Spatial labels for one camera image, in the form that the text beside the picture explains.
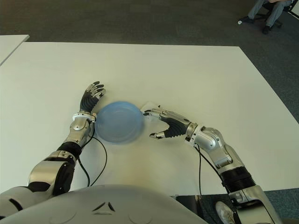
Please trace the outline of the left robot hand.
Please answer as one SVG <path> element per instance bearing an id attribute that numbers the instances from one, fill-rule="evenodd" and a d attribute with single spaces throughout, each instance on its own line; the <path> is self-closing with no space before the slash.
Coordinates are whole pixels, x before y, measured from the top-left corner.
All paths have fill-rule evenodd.
<path id="1" fill-rule="evenodd" d="M 101 84 L 100 81 L 90 84 L 81 98 L 79 112 L 91 113 L 105 93 L 104 84 Z"/>

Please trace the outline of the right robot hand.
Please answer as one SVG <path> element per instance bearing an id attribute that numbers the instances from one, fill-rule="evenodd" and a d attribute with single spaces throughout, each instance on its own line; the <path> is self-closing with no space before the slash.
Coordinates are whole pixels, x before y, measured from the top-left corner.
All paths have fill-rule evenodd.
<path id="1" fill-rule="evenodd" d="M 198 126 L 197 123 L 191 122 L 178 113 L 161 108 L 145 110 L 143 115 L 155 117 L 169 126 L 167 130 L 162 132 L 151 133 L 150 137 L 154 139 L 172 138 L 180 135 L 186 135 L 187 138 L 190 138 Z"/>

